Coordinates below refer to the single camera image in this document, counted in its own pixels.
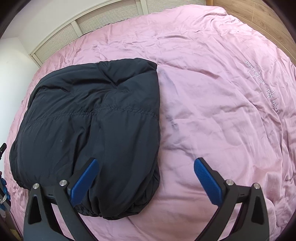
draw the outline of black jacket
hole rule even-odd
[[[139,213],[160,181],[156,68],[144,59],[122,59],[42,78],[10,151],[18,185],[56,185],[93,157],[103,167],[76,210],[110,220]]]

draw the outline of blue gripper pad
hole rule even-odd
[[[73,188],[71,189],[70,194],[70,203],[72,206],[76,206],[81,204],[82,199],[86,195],[89,190],[92,182],[99,172],[100,166],[97,159],[93,159],[88,168],[84,171],[84,173],[80,176],[78,181],[75,183]]]
[[[194,161],[194,172],[211,203],[220,207],[223,203],[222,190],[199,159]]]

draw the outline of pink bedsheet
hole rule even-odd
[[[37,71],[4,156],[21,231],[28,191],[13,180],[8,157],[30,93],[54,70],[122,58],[158,64],[161,183],[138,215],[117,221],[83,217],[94,235],[100,241],[194,240],[216,210],[193,171],[195,158],[202,156],[225,179],[261,184],[274,240],[296,208],[296,68],[272,42],[223,8],[198,5],[105,26],[67,45]],[[238,207],[222,237],[237,214]]]

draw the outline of wrinkled fabric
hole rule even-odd
[[[165,10],[107,25],[67,45],[34,76],[8,148],[30,93],[46,74],[74,64],[136,57],[157,63],[160,186],[140,214],[116,221],[83,216],[86,225],[103,241],[194,240],[216,210],[193,171],[195,158],[203,157],[224,179],[245,186],[260,183],[270,240],[275,240],[296,207],[296,68],[275,44],[223,8]],[[4,165],[12,212],[22,228],[28,193],[13,180],[7,152]]]
[[[156,67],[122,59],[68,66],[43,77],[10,150],[19,186],[57,185],[95,158],[100,174],[76,210],[109,220],[138,214],[159,186]]]

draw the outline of white wall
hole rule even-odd
[[[85,10],[107,0],[32,0],[8,26],[3,38],[19,37],[28,53],[52,31]]]
[[[37,70],[18,38],[0,39],[0,145],[6,142],[13,118]]]

